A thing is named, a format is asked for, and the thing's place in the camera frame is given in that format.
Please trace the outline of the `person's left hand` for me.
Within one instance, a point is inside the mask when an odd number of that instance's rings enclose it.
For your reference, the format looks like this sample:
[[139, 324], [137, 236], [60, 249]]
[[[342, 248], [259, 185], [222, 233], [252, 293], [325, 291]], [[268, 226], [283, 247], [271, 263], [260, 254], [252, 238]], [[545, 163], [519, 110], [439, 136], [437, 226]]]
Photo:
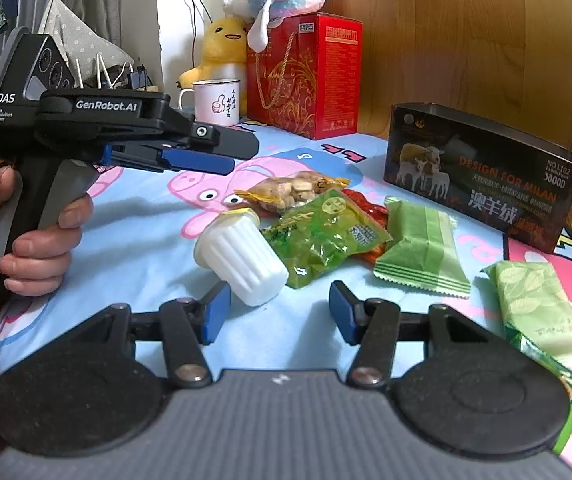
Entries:
[[[0, 169], [0, 208], [13, 195], [15, 171]], [[57, 222], [45, 230], [18, 237], [12, 251], [0, 260], [6, 289], [25, 297], [54, 292], [70, 268], [71, 252], [81, 240], [83, 224], [91, 218], [92, 198], [83, 195], [62, 209]]]

